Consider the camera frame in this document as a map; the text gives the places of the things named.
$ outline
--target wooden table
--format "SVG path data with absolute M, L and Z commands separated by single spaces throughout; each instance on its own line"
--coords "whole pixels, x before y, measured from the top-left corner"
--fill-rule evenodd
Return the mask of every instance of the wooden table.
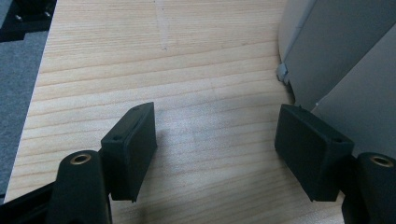
M 159 148 L 115 223 L 342 223 L 276 155 L 284 0 L 59 0 L 6 200 L 154 102 Z

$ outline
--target brass insert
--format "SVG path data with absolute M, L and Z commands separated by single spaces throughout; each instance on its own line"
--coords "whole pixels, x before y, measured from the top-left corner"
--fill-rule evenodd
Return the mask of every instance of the brass insert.
M 82 163 L 85 163 L 87 161 L 89 161 L 91 159 L 91 155 L 90 154 L 79 154 L 77 156 L 75 156 L 70 163 L 72 163 L 73 165 L 80 165 Z
M 380 166 L 384 166 L 384 167 L 393 167 L 393 162 L 388 160 L 385 157 L 381 157 L 381 156 L 372 156 L 370 157 L 370 160 Z

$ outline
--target gray wall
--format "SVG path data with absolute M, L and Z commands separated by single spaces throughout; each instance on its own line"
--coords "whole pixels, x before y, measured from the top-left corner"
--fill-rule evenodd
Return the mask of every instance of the gray wall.
M 318 103 L 314 114 L 355 143 L 396 158 L 396 25 Z

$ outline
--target black bracket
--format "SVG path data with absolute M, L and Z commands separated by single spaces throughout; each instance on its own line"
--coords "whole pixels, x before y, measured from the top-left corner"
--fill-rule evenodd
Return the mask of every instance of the black bracket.
M 0 42 L 23 40 L 26 33 L 48 31 L 56 0 L 13 0 L 3 26 Z
M 108 194 L 135 202 L 156 148 L 154 103 L 136 106 L 99 152 L 65 157 L 55 182 L 1 205 L 1 223 L 111 223 Z
M 396 160 L 377 153 L 354 158 L 353 142 L 309 111 L 282 105 L 275 147 L 311 201 L 346 195 L 346 224 L 396 223 Z

